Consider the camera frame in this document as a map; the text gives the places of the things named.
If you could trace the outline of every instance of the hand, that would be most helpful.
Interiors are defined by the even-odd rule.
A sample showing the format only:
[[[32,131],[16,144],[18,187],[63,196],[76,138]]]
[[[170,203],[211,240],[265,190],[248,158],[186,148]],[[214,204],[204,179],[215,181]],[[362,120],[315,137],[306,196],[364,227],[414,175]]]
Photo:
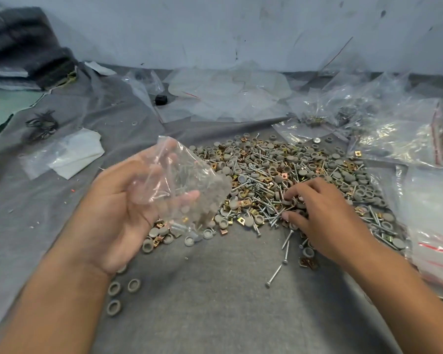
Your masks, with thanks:
[[[380,245],[333,184],[317,177],[289,188],[284,199],[294,196],[303,198],[308,219],[293,211],[284,212],[283,219],[295,224],[321,254],[339,265],[345,265],[349,256]]]
[[[167,159],[174,160],[171,149],[176,145],[174,139],[165,144]],[[130,201],[127,190],[135,185],[136,178],[159,182],[162,168],[148,162],[156,151],[160,152],[158,147],[146,149],[101,172],[54,247],[72,261],[90,263],[109,276],[127,264],[159,217],[152,204]],[[190,202],[197,196],[189,193],[178,200]]]

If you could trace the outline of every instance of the small black object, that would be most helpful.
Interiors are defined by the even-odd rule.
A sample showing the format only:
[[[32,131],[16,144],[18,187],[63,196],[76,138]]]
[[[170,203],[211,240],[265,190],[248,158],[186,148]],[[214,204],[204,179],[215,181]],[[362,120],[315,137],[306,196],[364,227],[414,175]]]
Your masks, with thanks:
[[[157,106],[164,106],[167,104],[167,96],[158,94],[156,98],[154,99],[154,103],[156,103]]]
[[[35,142],[39,139],[47,139],[53,135],[59,128],[58,122],[53,118],[53,110],[48,110],[44,113],[36,113],[36,118],[28,120],[25,125],[27,127],[35,127],[36,129],[28,136],[30,142]]]

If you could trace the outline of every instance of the green surface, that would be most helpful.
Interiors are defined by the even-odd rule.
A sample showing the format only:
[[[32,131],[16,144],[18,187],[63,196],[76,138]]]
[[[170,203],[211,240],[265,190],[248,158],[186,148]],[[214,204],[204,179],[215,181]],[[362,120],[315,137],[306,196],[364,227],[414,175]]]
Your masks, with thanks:
[[[43,92],[0,89],[0,125],[4,124],[10,115],[33,106],[42,95]]]

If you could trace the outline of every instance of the gray cloth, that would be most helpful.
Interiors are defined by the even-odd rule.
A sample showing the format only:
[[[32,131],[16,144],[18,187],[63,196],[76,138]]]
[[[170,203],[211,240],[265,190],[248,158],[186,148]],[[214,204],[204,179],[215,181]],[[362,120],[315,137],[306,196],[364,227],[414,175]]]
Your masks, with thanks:
[[[17,114],[0,135],[0,321],[100,167],[153,145],[158,135],[189,146],[244,132],[259,132],[260,138],[274,133],[270,121],[185,119],[162,125],[118,77],[100,78],[92,71],[88,75],[79,72],[76,83]],[[17,159],[34,148],[23,142],[29,131],[24,122],[48,109],[61,124],[48,142],[80,127],[102,136],[106,153],[68,181],[53,171],[30,181]],[[142,288],[120,295],[120,315],[102,316],[94,352],[397,352],[377,311],[338,266],[319,256],[318,271],[299,268],[295,236],[289,264],[266,289],[266,280],[283,259],[281,244],[288,231],[264,225],[261,232],[256,238],[252,230],[235,224],[228,235],[217,234],[191,248],[184,247],[181,237],[150,255],[137,254],[118,280],[126,286],[138,278]]]

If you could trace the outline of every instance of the wall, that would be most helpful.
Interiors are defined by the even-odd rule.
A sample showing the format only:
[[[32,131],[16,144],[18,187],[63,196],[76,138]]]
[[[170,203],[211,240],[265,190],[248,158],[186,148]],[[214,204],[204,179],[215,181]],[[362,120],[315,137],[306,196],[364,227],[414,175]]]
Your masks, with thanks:
[[[40,6],[78,59],[317,70],[351,36],[374,71],[443,74],[443,0],[0,0]]]

